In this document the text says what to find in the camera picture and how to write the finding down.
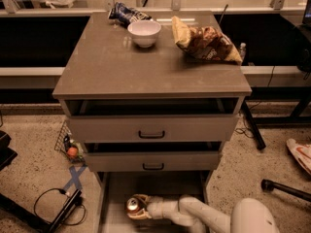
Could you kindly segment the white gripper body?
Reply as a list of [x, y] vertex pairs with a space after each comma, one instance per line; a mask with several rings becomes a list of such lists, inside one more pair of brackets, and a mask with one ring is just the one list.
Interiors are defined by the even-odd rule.
[[167, 201], [163, 197], [151, 196], [147, 204], [147, 212], [151, 219], [167, 218]]

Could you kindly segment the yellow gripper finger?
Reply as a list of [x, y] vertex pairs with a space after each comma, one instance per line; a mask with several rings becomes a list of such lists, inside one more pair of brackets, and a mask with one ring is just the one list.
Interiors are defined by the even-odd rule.
[[146, 210], [140, 210], [136, 213], [128, 213], [127, 215], [131, 219], [151, 219], [152, 218]]
[[147, 206], [151, 200], [151, 197], [146, 194], [134, 194], [133, 197], [137, 200], [137, 203], [140, 206]]

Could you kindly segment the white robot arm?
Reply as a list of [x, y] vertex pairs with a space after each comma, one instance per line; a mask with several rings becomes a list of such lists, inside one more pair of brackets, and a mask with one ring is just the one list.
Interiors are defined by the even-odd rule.
[[253, 198], [240, 200], [228, 216], [190, 195], [165, 198], [134, 194], [126, 202], [131, 219], [169, 219], [190, 233], [280, 233], [272, 213]]

